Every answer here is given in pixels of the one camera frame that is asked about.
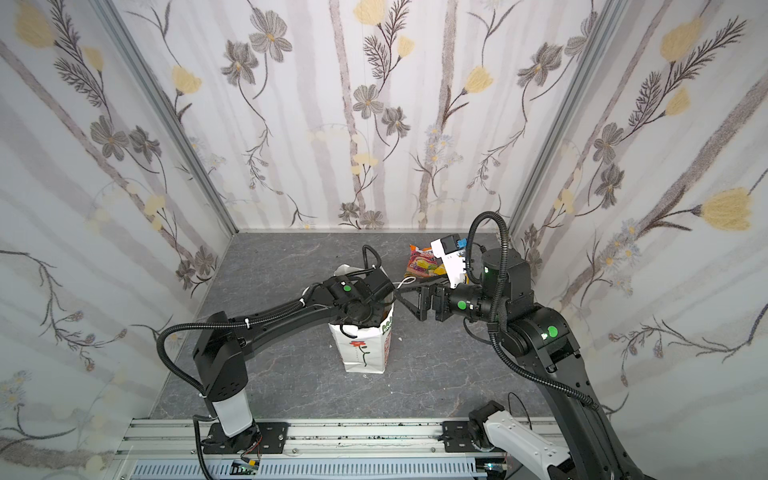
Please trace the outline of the pink orange candy bag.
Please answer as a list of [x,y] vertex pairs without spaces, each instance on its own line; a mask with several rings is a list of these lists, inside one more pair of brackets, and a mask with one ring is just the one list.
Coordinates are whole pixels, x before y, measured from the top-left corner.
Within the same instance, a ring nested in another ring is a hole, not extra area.
[[421,249],[415,245],[410,246],[406,276],[430,278],[445,274],[446,269],[443,262],[434,255],[431,247]]

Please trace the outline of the white floral paper bag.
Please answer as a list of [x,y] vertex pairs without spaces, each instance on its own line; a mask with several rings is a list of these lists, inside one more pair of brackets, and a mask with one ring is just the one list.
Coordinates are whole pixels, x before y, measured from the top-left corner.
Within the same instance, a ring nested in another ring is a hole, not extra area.
[[[338,314],[328,322],[328,325],[346,372],[366,374],[385,372],[395,313],[394,294],[398,286],[399,284],[392,282],[386,271],[379,265],[360,268],[342,264],[335,270],[331,292],[334,294],[334,306],[337,307]],[[344,301],[347,299],[345,287],[352,287],[365,296],[392,289],[391,313],[381,324],[345,324]]]

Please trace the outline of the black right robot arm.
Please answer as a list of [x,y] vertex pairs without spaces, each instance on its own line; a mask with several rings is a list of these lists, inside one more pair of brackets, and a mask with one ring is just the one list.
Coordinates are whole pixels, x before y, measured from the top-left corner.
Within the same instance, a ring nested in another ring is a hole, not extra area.
[[470,225],[464,257],[469,283],[421,287],[417,304],[395,297],[415,318],[458,315],[487,326],[497,357],[544,395],[565,447],[558,448],[489,402],[471,412],[479,450],[498,448],[538,479],[643,479],[598,401],[580,346],[565,318],[537,303],[529,263],[510,245],[502,216],[480,213]]

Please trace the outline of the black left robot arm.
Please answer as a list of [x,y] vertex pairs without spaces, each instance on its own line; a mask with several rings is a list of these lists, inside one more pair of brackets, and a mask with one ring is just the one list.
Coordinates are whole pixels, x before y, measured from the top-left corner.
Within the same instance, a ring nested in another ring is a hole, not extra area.
[[[369,245],[362,247],[362,254],[362,269],[313,283],[298,298],[269,310],[236,317],[219,312],[205,322],[180,323],[157,334],[159,359],[199,393],[227,439],[255,425],[245,392],[246,361],[259,350],[322,323],[338,326],[343,336],[355,340],[364,327],[379,325],[386,318],[395,287],[380,254]],[[200,333],[202,344],[193,353],[196,378],[179,368],[166,351],[168,337],[184,331]]]

